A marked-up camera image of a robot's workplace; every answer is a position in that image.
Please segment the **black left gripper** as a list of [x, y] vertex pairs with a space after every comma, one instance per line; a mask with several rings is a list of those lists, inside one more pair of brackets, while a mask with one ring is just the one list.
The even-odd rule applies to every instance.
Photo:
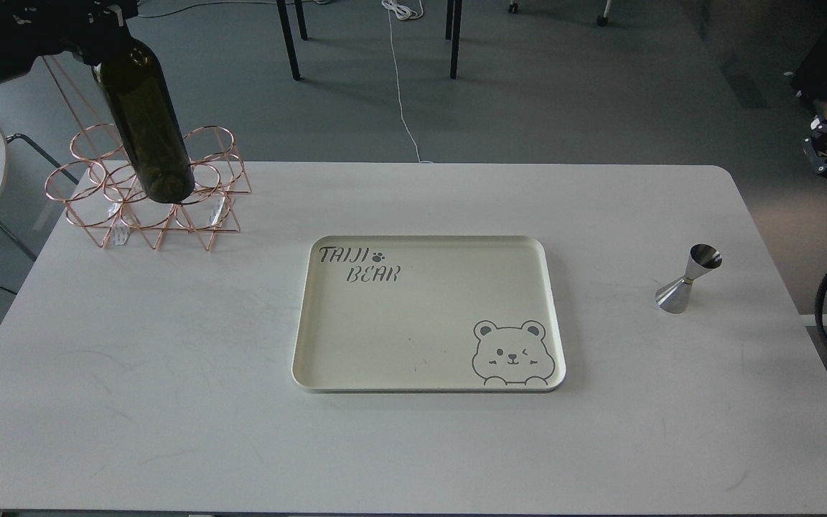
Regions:
[[37, 57], [71, 52], [100, 65], [117, 52], [116, 35], [83, 34], [88, 27], [125, 27], [140, 1], [0, 1], [0, 84], [20, 78]]

